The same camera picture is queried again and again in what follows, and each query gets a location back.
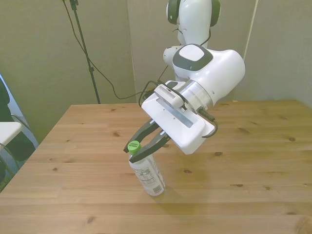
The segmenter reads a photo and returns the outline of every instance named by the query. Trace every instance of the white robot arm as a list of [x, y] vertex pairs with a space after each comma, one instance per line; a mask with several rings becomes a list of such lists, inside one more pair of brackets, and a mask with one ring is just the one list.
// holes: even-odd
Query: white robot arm
[[220, 12], [218, 0], [170, 0], [168, 21], [178, 24], [180, 46], [167, 48], [165, 62], [176, 81], [160, 84], [142, 104], [151, 117], [130, 140], [142, 140], [158, 127], [161, 132], [137, 154], [153, 153], [169, 139], [192, 154], [216, 129], [200, 116], [226, 96], [245, 75], [242, 57], [234, 50], [207, 49], [210, 27]]

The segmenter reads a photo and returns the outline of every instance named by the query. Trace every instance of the black stand pole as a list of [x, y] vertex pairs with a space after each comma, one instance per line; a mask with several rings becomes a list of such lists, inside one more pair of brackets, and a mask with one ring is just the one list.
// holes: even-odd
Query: black stand pole
[[83, 50], [84, 50], [84, 53], [85, 53], [86, 58], [87, 58], [87, 62], [88, 62], [88, 66], [89, 66], [89, 72], [90, 72], [90, 75], [91, 75], [94, 91], [95, 91], [96, 96], [97, 96], [97, 103], [101, 104], [101, 102], [99, 100], [99, 96], [98, 96], [98, 89], [97, 89], [96, 81], [94, 79], [94, 74], [93, 74], [94, 68], [90, 64], [90, 59], [89, 59], [89, 56], [88, 56], [87, 47], [86, 47], [86, 44], [84, 43], [84, 38], [83, 38], [80, 22], [79, 22], [79, 19], [78, 19], [78, 15], [77, 15], [77, 7], [76, 6], [78, 5], [78, 0], [70, 0], [70, 5], [71, 5], [72, 10], [74, 11], [74, 14], [75, 14], [77, 26], [78, 26], [80, 37], [81, 37], [81, 42], [82, 42], [82, 45], [83, 45]]

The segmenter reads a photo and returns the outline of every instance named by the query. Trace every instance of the table surface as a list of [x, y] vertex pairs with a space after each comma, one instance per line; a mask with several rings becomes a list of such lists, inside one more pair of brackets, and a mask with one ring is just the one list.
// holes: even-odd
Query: table surface
[[122, 151], [147, 115], [71, 106], [0, 194], [0, 233], [312, 233], [312, 111], [225, 102], [211, 114], [219, 131], [196, 153], [172, 141], [155, 153], [167, 187], [151, 197]]
[[0, 122], [0, 143], [7, 145], [22, 130], [22, 125], [17, 122]]

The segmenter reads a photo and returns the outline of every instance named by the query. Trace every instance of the wall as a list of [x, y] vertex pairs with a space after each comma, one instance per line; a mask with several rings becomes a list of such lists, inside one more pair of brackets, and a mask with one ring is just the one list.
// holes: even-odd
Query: wall
[[310, 0], [259, 0], [235, 99], [297, 99], [312, 107], [311, 13]]
[[[89, 55], [123, 97], [135, 93], [127, 14], [125, 0], [79, 0]], [[2, 1], [0, 15], [0, 72], [42, 141], [71, 104], [96, 103], [86, 58], [62, 1]], [[135, 102], [95, 76], [102, 103]]]
[[[128, 0], [136, 91], [147, 81], [157, 80], [164, 68], [166, 47], [179, 45], [176, 25], [167, 21], [168, 0]], [[215, 50], [235, 49], [244, 55], [255, 0], [220, 0], [221, 17], [212, 28], [208, 47]], [[163, 80], [174, 79], [169, 68]]]

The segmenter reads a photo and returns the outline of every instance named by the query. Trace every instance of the green bottle cap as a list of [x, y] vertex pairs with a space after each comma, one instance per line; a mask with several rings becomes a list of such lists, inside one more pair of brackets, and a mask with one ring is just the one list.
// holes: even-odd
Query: green bottle cap
[[131, 155], [134, 155], [140, 149], [141, 149], [141, 144], [137, 140], [131, 141], [128, 144], [128, 150]]

